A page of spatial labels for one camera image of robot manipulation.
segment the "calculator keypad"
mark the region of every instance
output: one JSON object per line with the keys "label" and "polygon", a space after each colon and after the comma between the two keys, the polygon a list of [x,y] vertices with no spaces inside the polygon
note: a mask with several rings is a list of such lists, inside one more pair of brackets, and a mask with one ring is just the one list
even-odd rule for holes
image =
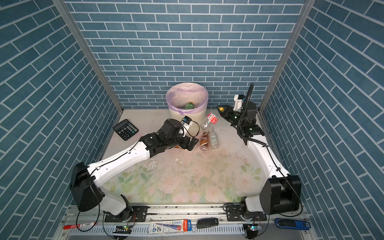
{"label": "calculator keypad", "polygon": [[119,129],[115,129],[115,132],[124,140],[127,141],[129,138],[131,138],[134,134],[136,134],[139,130],[133,126],[128,120],[123,120],[126,123],[121,126]]}

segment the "bottle label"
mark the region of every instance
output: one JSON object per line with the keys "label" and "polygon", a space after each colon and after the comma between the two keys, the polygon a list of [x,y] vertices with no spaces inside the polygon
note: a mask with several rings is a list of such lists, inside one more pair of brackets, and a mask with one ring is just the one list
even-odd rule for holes
{"label": "bottle label", "polygon": [[211,122],[211,123],[213,123],[213,124],[215,124],[216,122],[217,122],[217,117],[213,114],[213,113],[210,113],[208,116],[207,116],[207,118],[208,118],[208,120]]}
{"label": "bottle label", "polygon": [[211,133],[212,144],[217,144],[216,134]]}
{"label": "bottle label", "polygon": [[208,133],[207,132],[203,133],[203,136],[201,137],[201,140],[200,140],[200,147],[202,147],[204,145],[208,146]]}

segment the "black motor housing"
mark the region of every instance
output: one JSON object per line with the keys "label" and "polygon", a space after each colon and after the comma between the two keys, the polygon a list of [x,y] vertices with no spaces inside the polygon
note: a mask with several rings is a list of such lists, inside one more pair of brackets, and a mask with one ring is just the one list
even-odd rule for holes
{"label": "black motor housing", "polygon": [[260,203],[267,215],[297,211],[300,205],[300,193],[301,181],[297,175],[274,177],[267,179],[260,193]]}
{"label": "black motor housing", "polygon": [[80,212],[91,210],[103,199],[103,192],[95,186],[83,162],[73,167],[69,187]]}

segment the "plastic bottle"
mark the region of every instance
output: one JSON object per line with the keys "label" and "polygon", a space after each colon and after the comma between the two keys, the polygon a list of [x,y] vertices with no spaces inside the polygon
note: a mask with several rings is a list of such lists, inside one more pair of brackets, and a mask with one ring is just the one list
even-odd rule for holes
{"label": "plastic bottle", "polygon": [[203,132],[203,136],[200,140],[200,149],[202,151],[207,151],[209,149],[208,132]]}
{"label": "plastic bottle", "polygon": [[216,134],[213,128],[209,130],[209,148],[211,149],[218,148],[218,142],[217,142]]}
{"label": "plastic bottle", "polygon": [[185,105],[184,110],[194,109],[193,102],[189,102]]}
{"label": "plastic bottle", "polygon": [[202,123],[200,124],[200,127],[202,130],[209,130],[209,129],[213,129],[213,126],[216,124],[217,122],[217,117],[215,114],[213,113],[210,113],[205,119],[204,121],[202,121]]}

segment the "brown bottle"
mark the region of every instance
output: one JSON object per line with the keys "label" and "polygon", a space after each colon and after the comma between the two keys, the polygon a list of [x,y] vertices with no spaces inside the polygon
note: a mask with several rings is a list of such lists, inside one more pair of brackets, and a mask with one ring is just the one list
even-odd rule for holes
{"label": "brown bottle", "polygon": [[202,151],[207,151],[209,149],[208,132],[203,132],[203,136],[201,137],[201,140],[200,140],[200,149]]}

